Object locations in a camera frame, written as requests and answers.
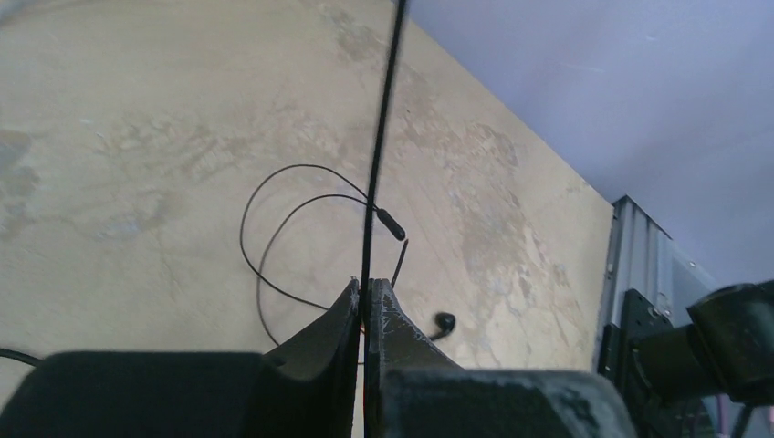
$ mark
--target thin wire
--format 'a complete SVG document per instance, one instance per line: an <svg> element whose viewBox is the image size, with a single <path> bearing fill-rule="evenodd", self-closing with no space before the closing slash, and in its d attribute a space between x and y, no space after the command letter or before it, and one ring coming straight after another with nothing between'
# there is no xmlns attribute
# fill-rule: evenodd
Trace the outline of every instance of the thin wire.
<svg viewBox="0 0 774 438"><path fill-rule="evenodd" d="M409 239L403 241L403 248L401 248L401 255L398 257L398 265L395 266L395 273L392 274L392 281L390 286L395 287L395 282L398 281L398 274L401 273L401 266L403 266L403 258L406 257L406 249L409 247Z"/></svg>
<svg viewBox="0 0 774 438"><path fill-rule="evenodd" d="M256 268L256 266L255 266L255 265L253 264L253 262L250 260L250 257L247 255L247 251L245 250L245 223L246 223L246 221L247 221L247 214L249 214L249 213L250 213L250 206L253 204L253 201L256 199L256 196L258 195L258 192L260 192L260 190L261 190L261 189L264 187L264 185L266 185L266 184L267 184L267 183L268 183L268 182L269 182L269 181L270 181L272 178L274 178L274 177L275 177L275 176L277 176L278 174L280 174L280 173L282 173L282 172L284 172L284 171L288 171L288 170L290 170L290 169L297 168L297 167L307 167L307 168L311 168L311 169L320 169L320 170L322 170L322 171L325 171L325 172L330 172L330 173L333 173L334 175L336 175L336 176L338 176L339 178L341 178L341 179L342 179L342 180L343 180L343 181L344 181L346 184L348 184L348 185L349 185L351 188L353 188L353 189L354 189L354 190L356 190L358 193L360 193L360 194L361 194L363 197L365 197L365 193L363 192L363 190L361 190L361 189L360 189L360 188L359 188L357 185L355 185L355 184L354 184L352 181L350 181L350 180L348 180L347 178L345 178L345 177L344 177L342 174L340 174L340 173L338 173L338 172L334 171L334 170L333 170L333 169L331 169L331 168L328 168L328 167L325 167L325 166L320 166L320 165L317 165L317 164L306 164L306 163L301 163L301 164L291 164L291 165L289 165L289 166L285 166L285 167L283 167L282 169L279 169L278 171L275 171L275 172L273 172L272 174L268 175L268 176L266 177L266 179L265 179L263 182L261 182L261 183L260 183L260 184L259 184L259 185L256 187L256 189L255 189L255 190L253 191L253 193L250 195L250 199L249 199L249 200L247 200L247 204L245 205L245 210L244 210L244 211L243 211L243 213L242 213L242 222L241 222L241 224L239 225L239 249L242 251L242 257L245 259L245 262L247 263L247 265L248 265L248 266L250 266L250 269L252 269L252 270L253 270L253 272L254 272L254 273L256 273L256 275L258 276L258 278L260 278L261 280L265 281L265 282L266 282L266 284L267 284L267 285L269 285L271 288L273 288L274 290L276 290L277 292L279 292L280 294L282 294L282 295L284 295L284 296L286 296L286 297L288 297L288 298L291 298L291 299L294 299L294 300L298 301L299 303L304 303L304 304L307 304L307 305L309 305L309 306L312 306L312 307L315 307L315 308L320 308L320 309L322 309L323 307L322 307L322 306L320 306L319 304L315 304L315 303L312 303L311 301L307 301L307 300L305 300L305 299L302 299L302 298L295 297L295 296L293 296L293 295L291 295L291 294L289 294L289 293L285 292L285 291L284 291L284 290L282 290L281 288L277 287L277 286L276 286L274 283L272 283L271 281L269 281L269 280L268 280L268 278L266 278L266 277L265 277L263 274L261 274L261 271L260 271L259 269L257 269L257 268Z"/></svg>
<svg viewBox="0 0 774 438"><path fill-rule="evenodd" d="M359 203L361 205L365 205L365 202L363 200L360 200L358 198L349 196L347 194L340 194L340 193L322 194L322 195L319 195L319 196L315 196L315 197L307 200L306 202L298 205L282 221L282 223L279 225L277 230L274 232L274 234L269 239L268 244L267 244L266 248L264 249L264 253L263 253L263 255L261 255L261 260L260 260L260 262L258 264L258 270L257 270L258 272L263 272L264 264L266 263L266 260L267 260L267 257L268 257L268 252L271 249L271 246L277 240L277 236L279 235L279 233L282 231L282 229L285 227L285 225L288 224L288 221L290 220L290 218L293 217L293 215L296 214L301 208L309 205L310 203L313 203L315 201L319 201L319 200L322 200L322 199L327 199L327 198L344 198L344 199L349 199L351 201ZM241 241L242 241L242 234L240 233L240 243L241 243ZM394 285L394 282L396 281L396 279L398 278L398 275L401 272L401 266L403 265L403 258L405 257L406 249L407 248L408 248L408 239L403 241L403 248L401 249L401 255L398 258L398 263L395 266L395 271L392 273L392 284L393 285ZM274 336L274 334L271 332L271 329L268 327L267 321L266 321L266 319L264 317L264 313L263 313L263 305L261 303L261 280L262 279L264 279L264 277L263 276L259 276L259 279L258 279L258 281L256 283L256 301L257 301L257 307L258 307L258 318L260 319L261 326L263 326L264 331L266 332L266 334L269 336L271 341L274 342L274 344L278 346L279 342L277 341L277 338ZM325 306L322 306L320 304L317 304L317 303L308 301L306 299L303 299L303 298L300 298L300 297L296 297L295 295L289 294L288 292L286 292L286 291L284 291L282 289L279 289L279 288L275 287L274 285L270 284L268 281L267 281L267 284L270 285L272 288L274 288L277 292L279 292L283 296L288 297L288 298L293 299L293 300L296 300L299 303L303 303L303 304L312 306L314 308L318 308L318 309L323 310L323 311L328 310L328 308L326 308Z"/></svg>
<svg viewBox="0 0 774 438"><path fill-rule="evenodd" d="M28 354L22 353L21 351L16 351L14 349L0 349L0 358L6 358L10 360L15 360L17 362L25 363L26 365L29 365L30 367L36 367L38 363L40 363L40 359L30 356Z"/></svg>
<svg viewBox="0 0 774 438"><path fill-rule="evenodd" d="M264 264L266 263L269 249L271 249L271 246L274 244L274 241L277 239L277 236L279 235L279 232L282 231L282 229L288 223L290 218L293 217L293 214L295 214L298 210L300 210L301 208L305 207L306 205L309 205L310 203L313 203L315 201L319 201L320 199L326 199L326 198L345 198L345 199L352 200L352 201L354 201L356 203L360 203L362 205L365 205L365 202L363 200L360 200L358 198L349 196L347 194L338 194L338 193L335 193L335 194L334 193L332 193L332 194L322 194L320 196L315 196L315 197L309 199L308 201L300 204L299 206L294 208L293 211L290 212L290 214L288 214L288 216L285 218L285 220L282 221L282 223L279 225L279 228L277 228L277 230L274 232L274 234L269 239L268 244L266 246L266 249L264 249L264 254L261 255L261 261L260 261L260 263L258 265L258 270L259 271L263 271L264 270ZM298 301L299 303L307 304L309 306L312 306L314 308L318 308L318 309L323 310L323 311L328 310L328 308L326 308L325 306L322 306L322 305L317 304L317 303L313 303L311 301L307 301L306 299L302 299L302 298L296 297L294 295L289 294L288 292L285 292L284 290L277 289L276 287L273 287L273 288L277 292L279 292L280 294L284 295L285 297L294 299L294 300ZM266 320L264 319L264 314L263 314L263 309L262 309L262 304L261 304L261 281L260 281L260 278L258 279L258 282L256 284L256 301L258 302L258 318L261 320L261 325L264 327L264 331L271 338L272 342L274 342L275 345L279 345L279 342L277 342L277 339L271 333L271 330L269 329L268 324L266 323Z"/></svg>
<svg viewBox="0 0 774 438"><path fill-rule="evenodd" d="M382 149L384 147L384 132L387 128L387 116L390 113L390 97L392 96L392 83L395 79L395 65L398 60L398 52L401 47L401 34L403 29L403 16L405 16L407 0L398 0L395 9L395 23L392 27L392 41L390 54L387 57L387 68L384 72L384 87L382 88L382 107L379 110L379 123L376 126L376 139L373 142L373 155L371 157L371 173L368 181L368 196L366 196L365 225L363 226L363 251L361 267L361 305L365 306L364 292L369 287L371 279L371 234L373 232L373 210L376 208L376 187L379 185L379 166L382 163Z"/></svg>

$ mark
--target earbud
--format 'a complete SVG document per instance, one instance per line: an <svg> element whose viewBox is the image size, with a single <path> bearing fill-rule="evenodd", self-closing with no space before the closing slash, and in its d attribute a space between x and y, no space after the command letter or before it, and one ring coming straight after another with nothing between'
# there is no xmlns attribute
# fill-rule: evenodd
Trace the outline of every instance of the earbud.
<svg viewBox="0 0 774 438"><path fill-rule="evenodd" d="M434 334L430 337L430 340L435 342L441 338L445 338L452 334L452 331L455 330L455 324L457 322L457 318L455 318L454 315L451 313L446 312L438 312L435 314L435 325L438 326L441 331Z"/></svg>

